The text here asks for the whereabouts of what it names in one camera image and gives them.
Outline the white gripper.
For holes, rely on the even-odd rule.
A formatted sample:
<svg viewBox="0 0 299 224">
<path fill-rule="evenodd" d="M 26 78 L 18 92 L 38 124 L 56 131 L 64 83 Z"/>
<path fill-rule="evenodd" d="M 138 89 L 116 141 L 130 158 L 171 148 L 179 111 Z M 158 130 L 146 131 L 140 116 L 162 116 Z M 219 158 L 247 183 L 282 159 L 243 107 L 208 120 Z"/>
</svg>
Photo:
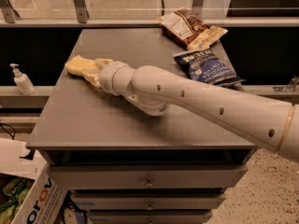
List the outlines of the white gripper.
<svg viewBox="0 0 299 224">
<path fill-rule="evenodd" d="M 97 58 L 95 65 L 101 69 L 84 69 L 83 77 L 95 88 L 102 88 L 105 92 L 115 96 L 122 95 L 130 82 L 130 67 L 119 61 Z"/>
</svg>

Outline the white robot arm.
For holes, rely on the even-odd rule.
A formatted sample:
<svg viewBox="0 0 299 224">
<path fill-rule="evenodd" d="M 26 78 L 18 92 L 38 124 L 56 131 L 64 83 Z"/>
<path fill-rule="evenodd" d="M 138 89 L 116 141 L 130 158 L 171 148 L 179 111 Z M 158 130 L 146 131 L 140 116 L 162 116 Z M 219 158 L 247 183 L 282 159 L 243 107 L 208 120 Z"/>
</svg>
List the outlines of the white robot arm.
<svg viewBox="0 0 299 224">
<path fill-rule="evenodd" d="M 180 77 L 156 66 L 103 63 L 82 70 L 93 85 L 123 96 L 143 112 L 181 106 L 289 161 L 299 162 L 299 105 Z"/>
</svg>

